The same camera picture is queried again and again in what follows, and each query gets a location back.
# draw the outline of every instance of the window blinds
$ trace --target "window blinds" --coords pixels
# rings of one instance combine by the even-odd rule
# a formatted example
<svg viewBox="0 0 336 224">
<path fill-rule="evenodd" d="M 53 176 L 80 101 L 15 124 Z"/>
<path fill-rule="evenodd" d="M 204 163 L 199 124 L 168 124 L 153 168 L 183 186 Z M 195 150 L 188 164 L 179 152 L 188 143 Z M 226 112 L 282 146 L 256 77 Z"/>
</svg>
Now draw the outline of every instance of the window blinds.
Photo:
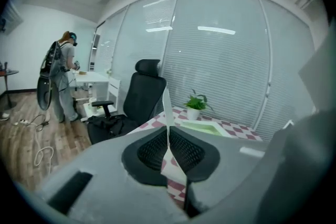
<svg viewBox="0 0 336 224">
<path fill-rule="evenodd" d="M 176 0 L 140 0 L 131 4 L 120 29 L 112 63 L 112 76 L 121 80 L 125 98 L 141 59 L 161 59 Z"/>
<path fill-rule="evenodd" d="M 106 76 L 106 71 L 111 68 L 113 61 L 115 43 L 122 20 L 125 15 L 125 9 L 108 18 L 102 25 L 102 34 L 97 46 L 94 71 Z"/>
<path fill-rule="evenodd" d="M 256 132 L 263 140 L 289 121 L 311 114 L 313 103 L 299 77 L 299 70 L 314 53 L 309 27 L 281 6 L 261 0 L 268 17 L 273 73 L 269 97 Z"/>
<path fill-rule="evenodd" d="M 162 76 L 173 105 L 194 89 L 205 114 L 253 126 L 265 99 L 269 43 L 258 0 L 177 0 Z"/>
</svg>

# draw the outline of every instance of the white pot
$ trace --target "white pot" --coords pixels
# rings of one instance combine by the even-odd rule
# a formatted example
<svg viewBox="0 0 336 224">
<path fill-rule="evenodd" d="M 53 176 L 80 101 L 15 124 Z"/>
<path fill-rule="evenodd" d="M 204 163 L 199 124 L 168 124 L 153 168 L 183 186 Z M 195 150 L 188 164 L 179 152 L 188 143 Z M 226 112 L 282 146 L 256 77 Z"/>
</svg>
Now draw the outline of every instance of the white pot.
<svg viewBox="0 0 336 224">
<path fill-rule="evenodd" d="M 187 118 L 188 118 L 189 120 L 195 121 L 195 120 L 197 120 L 197 118 L 198 118 L 200 112 L 201 112 L 201 111 L 198 110 L 198 109 L 188 108 L 188 109 L 187 109 Z"/>
</svg>

